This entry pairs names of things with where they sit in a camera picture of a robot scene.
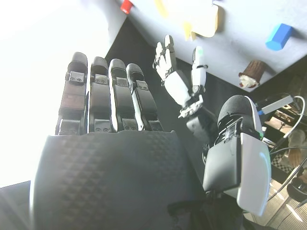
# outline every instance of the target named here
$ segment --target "red object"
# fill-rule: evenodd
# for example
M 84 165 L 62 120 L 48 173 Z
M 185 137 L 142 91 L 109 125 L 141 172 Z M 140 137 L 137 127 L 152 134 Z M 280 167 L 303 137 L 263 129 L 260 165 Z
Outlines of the red object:
M 129 0 L 124 0 L 120 9 L 122 11 L 124 11 L 126 14 L 129 14 L 132 6 L 133 6 L 133 4 Z

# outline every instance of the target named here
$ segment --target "white robotic hand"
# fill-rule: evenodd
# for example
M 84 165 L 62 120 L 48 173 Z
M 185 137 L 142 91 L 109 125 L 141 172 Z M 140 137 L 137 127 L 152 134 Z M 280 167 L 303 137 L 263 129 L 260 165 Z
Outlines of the white robotic hand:
M 193 66 L 191 72 L 192 86 L 182 71 L 177 69 L 173 38 L 165 36 L 165 45 L 160 42 L 156 47 L 153 68 L 162 79 L 169 95 L 181 105 L 179 117 L 187 117 L 197 112 L 203 103 L 202 93 L 206 83 L 206 68 L 200 46 L 193 52 Z

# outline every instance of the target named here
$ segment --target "person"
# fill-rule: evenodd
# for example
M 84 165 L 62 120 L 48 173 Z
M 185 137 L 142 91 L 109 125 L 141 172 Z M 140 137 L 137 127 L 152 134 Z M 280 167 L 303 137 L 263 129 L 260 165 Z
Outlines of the person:
M 289 135 L 289 147 L 307 147 L 306 134 L 301 129 L 295 129 Z M 298 166 L 307 157 L 307 149 L 289 149 L 289 163 L 292 167 Z M 307 184 L 307 162 L 303 165 L 304 171 L 300 179 Z

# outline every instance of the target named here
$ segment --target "blue hexagonal prism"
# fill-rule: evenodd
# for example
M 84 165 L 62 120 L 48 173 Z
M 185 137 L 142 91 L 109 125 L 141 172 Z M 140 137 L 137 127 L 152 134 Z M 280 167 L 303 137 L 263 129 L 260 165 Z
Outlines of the blue hexagonal prism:
M 274 51 L 281 50 L 291 36 L 291 33 L 292 27 L 281 23 L 274 27 L 274 30 L 268 40 L 265 42 L 265 45 L 267 48 Z

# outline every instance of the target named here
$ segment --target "equipment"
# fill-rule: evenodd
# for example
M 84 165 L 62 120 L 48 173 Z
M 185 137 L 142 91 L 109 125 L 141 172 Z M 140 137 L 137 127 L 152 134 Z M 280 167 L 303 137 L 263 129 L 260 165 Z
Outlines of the equipment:
M 239 229 L 242 209 L 262 214 L 271 165 L 255 105 L 248 97 L 230 98 L 212 137 L 216 123 L 202 107 L 202 49 L 195 49 L 190 84 L 176 68 L 172 37 L 165 41 L 154 67 L 182 106 L 179 117 L 212 143 L 202 186 L 176 133 L 163 132 L 141 68 L 119 59 L 108 68 L 96 57 L 86 94 L 87 58 L 76 53 L 56 135 L 47 138 L 31 181 L 35 230 Z

